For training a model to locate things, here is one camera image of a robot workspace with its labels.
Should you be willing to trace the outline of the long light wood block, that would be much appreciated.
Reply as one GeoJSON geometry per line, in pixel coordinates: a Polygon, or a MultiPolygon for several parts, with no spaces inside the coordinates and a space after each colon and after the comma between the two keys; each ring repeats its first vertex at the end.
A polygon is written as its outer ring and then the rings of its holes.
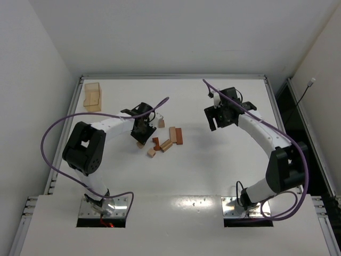
{"type": "Polygon", "coordinates": [[[176,139],[176,127],[172,126],[169,128],[169,138],[171,140],[172,143],[176,143],[177,139],[176,139]]]}

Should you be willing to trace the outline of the light wooden cube block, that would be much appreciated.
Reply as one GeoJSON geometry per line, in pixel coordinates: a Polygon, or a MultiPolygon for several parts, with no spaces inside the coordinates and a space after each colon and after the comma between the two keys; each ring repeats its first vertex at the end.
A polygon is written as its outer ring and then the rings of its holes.
{"type": "Polygon", "coordinates": [[[140,143],[140,142],[137,142],[136,145],[137,145],[140,149],[142,149],[142,148],[144,147],[144,144],[142,144],[142,143],[140,143]]]}

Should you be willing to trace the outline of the small light cube block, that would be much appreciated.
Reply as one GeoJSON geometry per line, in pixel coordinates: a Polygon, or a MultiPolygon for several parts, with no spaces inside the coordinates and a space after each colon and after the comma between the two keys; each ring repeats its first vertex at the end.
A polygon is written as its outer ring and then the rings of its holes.
{"type": "Polygon", "coordinates": [[[158,127],[159,128],[164,128],[165,127],[165,121],[163,119],[159,120],[158,127]]]}

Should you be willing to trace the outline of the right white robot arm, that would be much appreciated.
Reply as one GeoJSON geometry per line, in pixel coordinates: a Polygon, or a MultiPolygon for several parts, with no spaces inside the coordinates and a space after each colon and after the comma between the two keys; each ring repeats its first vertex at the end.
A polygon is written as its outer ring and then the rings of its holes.
{"type": "Polygon", "coordinates": [[[248,133],[264,150],[269,163],[265,177],[244,188],[237,201],[245,210],[307,181],[307,146],[292,142],[263,121],[257,107],[242,100],[235,87],[209,91],[211,107],[204,110],[211,131],[236,125],[248,133]]]}

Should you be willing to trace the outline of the long reddish wood block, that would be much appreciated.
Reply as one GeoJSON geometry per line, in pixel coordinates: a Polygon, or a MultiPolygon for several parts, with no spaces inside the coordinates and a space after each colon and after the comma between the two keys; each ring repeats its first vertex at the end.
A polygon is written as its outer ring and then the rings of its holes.
{"type": "Polygon", "coordinates": [[[182,144],[183,144],[182,129],[176,127],[176,128],[175,128],[175,134],[176,134],[176,144],[177,144],[177,145],[182,145],[182,144]]]}

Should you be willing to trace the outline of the transparent orange plastic box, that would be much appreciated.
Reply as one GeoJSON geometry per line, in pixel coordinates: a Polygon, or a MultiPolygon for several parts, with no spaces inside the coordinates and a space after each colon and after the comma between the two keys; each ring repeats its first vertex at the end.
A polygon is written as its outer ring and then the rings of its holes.
{"type": "Polygon", "coordinates": [[[100,112],[102,110],[102,90],[100,83],[85,84],[84,91],[84,108],[91,113],[100,112]]]}

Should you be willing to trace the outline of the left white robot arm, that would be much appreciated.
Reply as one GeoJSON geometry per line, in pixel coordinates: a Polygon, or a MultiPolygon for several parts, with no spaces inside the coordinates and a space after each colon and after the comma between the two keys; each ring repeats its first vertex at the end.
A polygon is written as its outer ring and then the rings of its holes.
{"type": "Polygon", "coordinates": [[[113,211],[114,201],[109,199],[110,191],[104,184],[99,171],[105,142],[129,132],[141,145],[156,131],[163,116],[147,103],[140,103],[133,109],[123,109],[119,118],[107,118],[95,123],[78,122],[63,150],[62,159],[74,169],[80,181],[85,184],[85,199],[94,210],[103,213],[113,211]]]}

